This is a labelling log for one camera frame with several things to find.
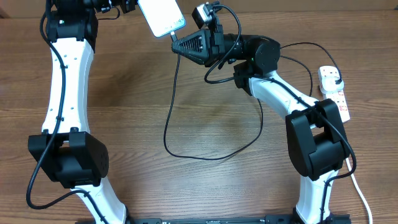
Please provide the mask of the blue Galaxy smartphone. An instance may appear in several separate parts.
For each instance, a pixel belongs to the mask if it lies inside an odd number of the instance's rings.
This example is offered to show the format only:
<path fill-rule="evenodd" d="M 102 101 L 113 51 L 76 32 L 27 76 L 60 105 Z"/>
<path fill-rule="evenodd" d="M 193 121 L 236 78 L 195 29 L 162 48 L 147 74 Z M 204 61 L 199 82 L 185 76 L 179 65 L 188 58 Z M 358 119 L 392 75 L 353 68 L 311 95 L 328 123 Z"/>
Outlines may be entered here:
<path fill-rule="evenodd" d="M 138 0 L 137 3 L 155 37 L 162 37 L 186 25 L 176 0 Z"/>

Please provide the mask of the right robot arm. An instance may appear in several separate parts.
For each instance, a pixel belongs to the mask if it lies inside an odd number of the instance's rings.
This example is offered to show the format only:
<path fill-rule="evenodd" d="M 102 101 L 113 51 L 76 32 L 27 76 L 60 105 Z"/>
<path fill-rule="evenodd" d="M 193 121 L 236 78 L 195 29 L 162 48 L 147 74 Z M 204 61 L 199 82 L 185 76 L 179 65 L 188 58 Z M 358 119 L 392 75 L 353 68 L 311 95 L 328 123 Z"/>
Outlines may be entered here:
<path fill-rule="evenodd" d="M 351 223 L 349 215 L 329 210 L 334 181 L 352 174 L 338 171 L 345 159 L 355 157 L 338 106 L 331 99 L 318 101 L 301 93 L 277 74 L 277 41 L 201 29 L 181 39 L 173 36 L 172 51 L 207 67 L 239 60 L 232 77 L 236 86 L 284 118 L 289 157 L 300 174 L 300 195 L 291 215 L 268 215 L 267 223 Z"/>

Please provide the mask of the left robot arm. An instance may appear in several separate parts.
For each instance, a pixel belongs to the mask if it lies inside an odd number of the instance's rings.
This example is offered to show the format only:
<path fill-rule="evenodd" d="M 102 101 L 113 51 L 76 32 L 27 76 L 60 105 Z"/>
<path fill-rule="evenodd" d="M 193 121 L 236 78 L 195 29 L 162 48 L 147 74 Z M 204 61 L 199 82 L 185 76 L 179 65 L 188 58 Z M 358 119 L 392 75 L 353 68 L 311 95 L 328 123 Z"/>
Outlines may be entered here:
<path fill-rule="evenodd" d="M 128 13 L 134 0 L 47 1 L 39 31 L 51 49 L 50 99 L 40 134 L 28 138 L 36 160 L 34 174 L 44 171 L 52 182 L 78 196 L 94 223 L 132 223 L 129 210 L 108 179 L 106 146 L 90 133 L 88 80 L 98 34 L 97 12 Z"/>

